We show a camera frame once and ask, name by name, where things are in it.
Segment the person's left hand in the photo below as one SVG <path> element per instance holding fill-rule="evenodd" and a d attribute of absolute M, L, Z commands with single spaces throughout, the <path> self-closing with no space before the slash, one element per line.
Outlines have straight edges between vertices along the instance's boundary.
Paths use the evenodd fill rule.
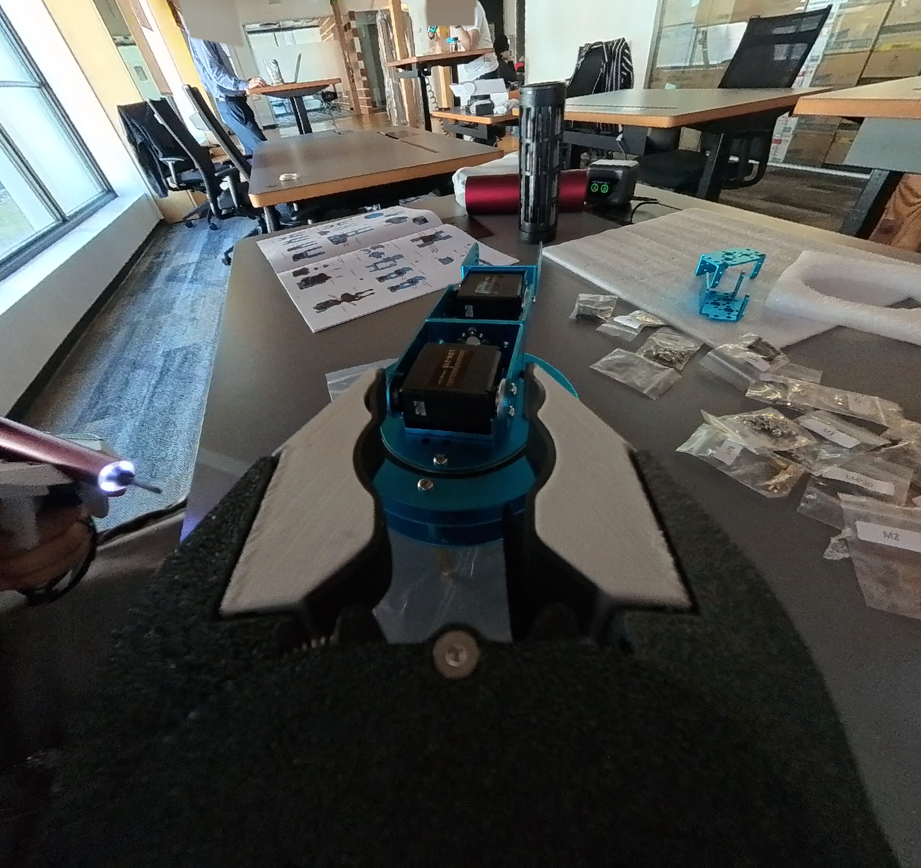
<path fill-rule="evenodd" d="M 38 545 L 17 547 L 11 532 L 1 532 L 1 590 L 36 588 L 81 564 L 92 535 L 82 508 L 59 507 L 38 514 Z"/>

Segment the black cylindrical case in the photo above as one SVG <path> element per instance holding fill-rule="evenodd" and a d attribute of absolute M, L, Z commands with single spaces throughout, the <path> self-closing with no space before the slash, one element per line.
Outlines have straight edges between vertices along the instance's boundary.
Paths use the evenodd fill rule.
<path fill-rule="evenodd" d="M 554 240 L 562 172 L 567 85 L 547 81 L 520 90 L 520 239 Z"/>

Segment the striped jacket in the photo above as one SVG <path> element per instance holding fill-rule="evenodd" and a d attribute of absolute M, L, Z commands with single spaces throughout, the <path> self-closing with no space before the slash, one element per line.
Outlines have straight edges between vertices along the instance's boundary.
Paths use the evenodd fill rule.
<path fill-rule="evenodd" d="M 632 90 L 635 71 L 631 48 L 624 37 L 580 46 L 578 60 L 567 81 L 567 98 Z"/>

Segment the large window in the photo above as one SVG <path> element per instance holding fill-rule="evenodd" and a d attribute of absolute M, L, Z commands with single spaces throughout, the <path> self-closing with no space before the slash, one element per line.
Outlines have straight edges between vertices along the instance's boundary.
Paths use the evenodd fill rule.
<path fill-rule="evenodd" d="M 115 199 L 86 142 L 1 13 L 1 278 Z"/>

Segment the red electric screwdriver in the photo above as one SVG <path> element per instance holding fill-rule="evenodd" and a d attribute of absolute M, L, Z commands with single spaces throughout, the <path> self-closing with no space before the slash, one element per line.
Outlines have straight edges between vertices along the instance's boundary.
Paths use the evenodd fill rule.
<path fill-rule="evenodd" d="M 161 488 L 145 483 L 137 476 L 131 460 L 107 452 L 58 452 L 53 448 L 53 443 L 47 440 L 47 433 L 2 417 L 2 456 L 51 465 L 107 494 L 120 495 L 130 487 L 154 494 L 162 493 Z"/>

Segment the blue toy robot arm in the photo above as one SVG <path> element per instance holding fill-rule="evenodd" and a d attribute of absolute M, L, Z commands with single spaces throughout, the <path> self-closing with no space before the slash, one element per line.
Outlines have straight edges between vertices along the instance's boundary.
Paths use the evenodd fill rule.
<path fill-rule="evenodd" d="M 527 458 L 526 369 L 575 387 L 526 351 L 536 264 L 490 265 L 475 244 L 404 354 L 385 370 L 384 459 L 373 484 L 388 527 L 440 547 L 496 543 L 536 472 Z"/>

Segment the blue metal bracket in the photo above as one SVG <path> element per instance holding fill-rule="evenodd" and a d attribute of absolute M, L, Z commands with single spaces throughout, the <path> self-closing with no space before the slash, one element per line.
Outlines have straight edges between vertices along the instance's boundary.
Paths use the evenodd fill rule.
<path fill-rule="evenodd" d="M 765 254 L 748 248 L 702 254 L 695 273 L 702 280 L 700 314 L 711 321 L 741 321 L 750 299 L 745 289 L 765 261 Z"/>

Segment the instruction booklet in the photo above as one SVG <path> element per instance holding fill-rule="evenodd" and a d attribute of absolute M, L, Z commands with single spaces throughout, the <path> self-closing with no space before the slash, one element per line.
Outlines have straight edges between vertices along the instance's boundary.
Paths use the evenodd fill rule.
<path fill-rule="evenodd" d="M 407 206 L 293 229 L 257 245 L 315 333 L 459 283 L 473 248 L 481 264 L 517 263 L 435 212 Z"/>

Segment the white foam sheet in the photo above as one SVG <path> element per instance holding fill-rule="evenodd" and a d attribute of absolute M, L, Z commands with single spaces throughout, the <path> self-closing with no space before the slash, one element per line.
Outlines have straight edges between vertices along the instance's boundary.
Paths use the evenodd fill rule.
<path fill-rule="evenodd" d="M 750 300 L 738 322 L 711 321 L 699 312 L 697 263 L 703 254 L 725 249 L 750 249 L 766 257 L 754 281 L 743 284 L 742 295 Z M 777 280 L 803 252 L 868 263 L 859 276 L 843 277 L 836 265 L 833 275 L 811 282 L 826 295 L 879 307 L 919 299 L 919 264 L 896 258 L 891 249 L 864 247 L 835 232 L 729 206 L 691 206 L 559 243 L 543 255 L 709 346 L 755 333 L 785 348 L 833 327 L 766 308 Z"/>

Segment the black charger with green display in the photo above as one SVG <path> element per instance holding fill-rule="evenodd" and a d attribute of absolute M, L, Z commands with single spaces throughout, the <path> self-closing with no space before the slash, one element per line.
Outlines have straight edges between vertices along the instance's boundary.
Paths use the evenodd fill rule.
<path fill-rule="evenodd" d="M 592 209 L 625 209 L 638 182 L 636 160 L 594 160 L 586 169 L 585 206 Z"/>

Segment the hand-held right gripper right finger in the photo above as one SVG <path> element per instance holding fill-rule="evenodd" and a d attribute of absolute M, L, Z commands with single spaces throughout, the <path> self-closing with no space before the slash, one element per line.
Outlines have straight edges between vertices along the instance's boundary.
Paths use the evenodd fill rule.
<path fill-rule="evenodd" d="M 545 369 L 533 378 L 554 448 L 534 502 L 538 539 L 619 606 L 691 608 L 628 443 Z"/>

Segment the black mesh office chair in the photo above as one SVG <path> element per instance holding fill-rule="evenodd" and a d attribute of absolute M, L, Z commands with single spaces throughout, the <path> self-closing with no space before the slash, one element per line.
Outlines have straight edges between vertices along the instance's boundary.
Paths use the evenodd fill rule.
<path fill-rule="evenodd" d="M 831 6 L 774 17 L 751 18 L 720 79 L 726 90 L 789 89 L 800 74 L 832 11 Z M 766 173 L 777 120 L 785 112 L 765 112 L 736 120 L 731 156 L 722 189 L 742 189 Z"/>

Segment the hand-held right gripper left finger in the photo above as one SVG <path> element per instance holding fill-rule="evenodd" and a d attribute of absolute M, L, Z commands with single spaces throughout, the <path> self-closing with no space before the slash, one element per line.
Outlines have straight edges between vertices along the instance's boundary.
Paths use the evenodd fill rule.
<path fill-rule="evenodd" d="M 276 451 L 221 616 L 335 617 L 354 602 L 352 590 L 373 605 L 382 598 L 390 544 L 371 479 L 380 466 L 384 391 L 384 372 L 366 370 Z"/>

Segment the white foam tray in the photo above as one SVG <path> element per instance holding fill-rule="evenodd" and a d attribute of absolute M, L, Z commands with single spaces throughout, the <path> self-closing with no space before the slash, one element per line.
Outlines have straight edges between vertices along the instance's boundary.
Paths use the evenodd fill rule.
<path fill-rule="evenodd" d="M 920 344 L 920 267 L 889 257 L 805 251 L 770 289 L 769 339 L 787 346 L 834 327 Z"/>

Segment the black office chair with jacket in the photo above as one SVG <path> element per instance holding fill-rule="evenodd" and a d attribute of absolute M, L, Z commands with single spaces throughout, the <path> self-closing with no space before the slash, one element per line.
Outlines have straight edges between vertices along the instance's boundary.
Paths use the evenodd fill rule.
<path fill-rule="evenodd" d="M 159 199 L 171 193 L 203 194 L 206 202 L 183 217 L 225 219 L 237 215 L 235 168 L 216 162 L 208 148 L 191 135 L 165 99 L 121 104 L 121 130 L 148 188 Z"/>

